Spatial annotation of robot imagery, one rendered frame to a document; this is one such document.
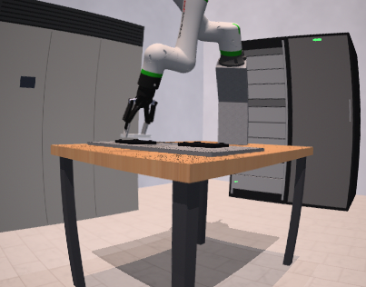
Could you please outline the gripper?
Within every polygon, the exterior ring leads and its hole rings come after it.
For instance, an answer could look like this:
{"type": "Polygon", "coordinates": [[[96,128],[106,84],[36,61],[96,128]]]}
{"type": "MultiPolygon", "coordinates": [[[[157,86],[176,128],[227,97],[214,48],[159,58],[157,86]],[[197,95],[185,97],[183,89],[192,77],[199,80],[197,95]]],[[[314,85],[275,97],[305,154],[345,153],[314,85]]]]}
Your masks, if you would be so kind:
{"type": "Polygon", "coordinates": [[[155,114],[155,108],[158,102],[153,100],[155,94],[155,90],[147,90],[142,88],[141,86],[138,87],[137,90],[137,96],[134,99],[129,98],[128,105],[126,107],[123,120],[126,122],[124,126],[124,134],[123,136],[127,138],[129,128],[130,128],[130,122],[133,120],[134,116],[136,115],[137,111],[140,110],[140,108],[144,109],[144,120],[143,122],[143,129],[141,131],[141,134],[146,134],[148,124],[153,122],[154,114],[155,114]],[[144,97],[144,98],[143,98],[144,97]],[[135,102],[135,104],[134,104],[135,102]],[[149,104],[150,103],[150,104],[149,104]],[[134,108],[133,108],[134,105],[134,108]],[[151,108],[149,109],[149,105],[151,105],[151,108]],[[138,106],[138,107],[136,107],[138,106]],[[132,110],[133,108],[133,110],[132,110]],[[150,110],[150,117],[149,117],[149,110],[150,110]]]}

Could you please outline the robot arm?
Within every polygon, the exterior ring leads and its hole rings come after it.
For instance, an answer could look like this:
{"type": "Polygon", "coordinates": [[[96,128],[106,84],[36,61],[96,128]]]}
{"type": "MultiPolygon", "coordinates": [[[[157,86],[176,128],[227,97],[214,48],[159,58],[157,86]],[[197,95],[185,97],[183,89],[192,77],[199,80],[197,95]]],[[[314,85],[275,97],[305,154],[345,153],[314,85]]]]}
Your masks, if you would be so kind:
{"type": "Polygon", "coordinates": [[[182,11],[175,48],[162,44],[150,45],[144,52],[138,85],[147,90],[157,90],[165,69],[183,74],[192,71],[196,64],[198,40],[219,44],[220,65],[244,65],[246,56],[242,50],[239,25],[209,21],[204,15],[208,0],[173,1],[182,11]]]}

